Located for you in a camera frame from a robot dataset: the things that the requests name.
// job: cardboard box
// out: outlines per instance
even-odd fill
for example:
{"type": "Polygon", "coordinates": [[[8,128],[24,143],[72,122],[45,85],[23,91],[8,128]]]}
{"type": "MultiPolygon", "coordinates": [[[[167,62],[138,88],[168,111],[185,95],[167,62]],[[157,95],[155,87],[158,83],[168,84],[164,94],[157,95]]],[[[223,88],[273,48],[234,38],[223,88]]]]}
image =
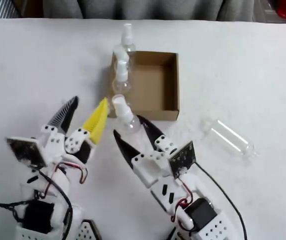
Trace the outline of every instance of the cardboard box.
{"type": "MultiPolygon", "coordinates": [[[[114,96],[115,56],[110,68],[108,98],[114,96]]],[[[134,114],[149,120],[175,121],[180,111],[177,53],[137,51],[129,73],[131,90],[125,95],[134,114]]],[[[109,117],[115,118],[115,111],[109,117]]]]}

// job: spray bottle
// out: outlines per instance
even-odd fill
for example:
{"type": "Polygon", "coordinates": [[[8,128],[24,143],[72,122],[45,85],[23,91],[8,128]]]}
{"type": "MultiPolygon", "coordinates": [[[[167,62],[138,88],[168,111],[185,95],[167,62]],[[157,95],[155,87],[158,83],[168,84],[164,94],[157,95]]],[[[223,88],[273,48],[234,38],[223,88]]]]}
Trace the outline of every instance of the spray bottle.
{"type": "Polygon", "coordinates": [[[133,114],[131,108],[127,105],[125,98],[117,94],[112,98],[112,103],[117,116],[117,128],[123,134],[135,134],[141,128],[139,118],[133,114]]]}
{"type": "Polygon", "coordinates": [[[137,51],[137,48],[134,45],[132,24],[130,23],[126,23],[123,26],[121,45],[129,56],[128,64],[129,64],[129,69],[131,69],[135,63],[135,53],[137,51]]]}

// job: bottle cap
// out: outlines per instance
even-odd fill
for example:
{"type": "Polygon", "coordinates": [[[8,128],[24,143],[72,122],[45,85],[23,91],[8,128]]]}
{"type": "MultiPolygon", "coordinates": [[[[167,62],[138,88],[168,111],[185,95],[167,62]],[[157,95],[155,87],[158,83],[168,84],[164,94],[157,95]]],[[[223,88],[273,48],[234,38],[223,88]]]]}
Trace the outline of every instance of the bottle cap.
{"type": "Polygon", "coordinates": [[[113,52],[116,56],[116,59],[118,61],[124,61],[124,62],[129,62],[130,57],[127,53],[127,51],[125,51],[125,49],[122,47],[122,45],[116,45],[113,49],[113,52]]]}
{"type": "Polygon", "coordinates": [[[123,46],[133,44],[132,24],[124,24],[121,43],[123,46]]]}
{"type": "Polygon", "coordinates": [[[125,124],[128,124],[133,120],[134,115],[122,94],[115,95],[112,98],[112,103],[114,105],[115,114],[118,119],[120,119],[125,124]]]}
{"type": "Polygon", "coordinates": [[[129,77],[128,63],[126,61],[117,61],[115,79],[119,83],[126,82],[129,77]]]}

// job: white tablecloth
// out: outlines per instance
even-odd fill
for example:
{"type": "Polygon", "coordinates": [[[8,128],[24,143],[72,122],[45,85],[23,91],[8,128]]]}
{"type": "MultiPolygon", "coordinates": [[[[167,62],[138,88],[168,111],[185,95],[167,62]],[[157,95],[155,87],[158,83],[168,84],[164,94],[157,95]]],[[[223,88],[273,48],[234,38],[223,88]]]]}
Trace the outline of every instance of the white tablecloth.
{"type": "MultiPolygon", "coordinates": [[[[286,24],[132,23],[138,50],[179,54],[180,114],[176,122],[156,125],[178,145],[194,141],[197,160],[238,206],[250,240],[286,240],[286,24]],[[207,117],[238,129],[259,156],[230,159],[201,144],[200,120],[207,117]]],[[[122,24],[0,20],[0,202],[20,200],[19,182],[27,171],[5,136],[36,136],[74,95],[80,103],[71,129],[80,126],[103,97],[122,24]]],[[[162,240],[170,217],[123,160],[112,123],[88,165],[86,183],[74,181],[70,198],[96,221],[104,240],[162,240]]],[[[199,177],[241,233],[229,203],[204,174],[199,177]]],[[[13,239],[14,231],[11,213],[0,209],[0,240],[13,239]]]]}

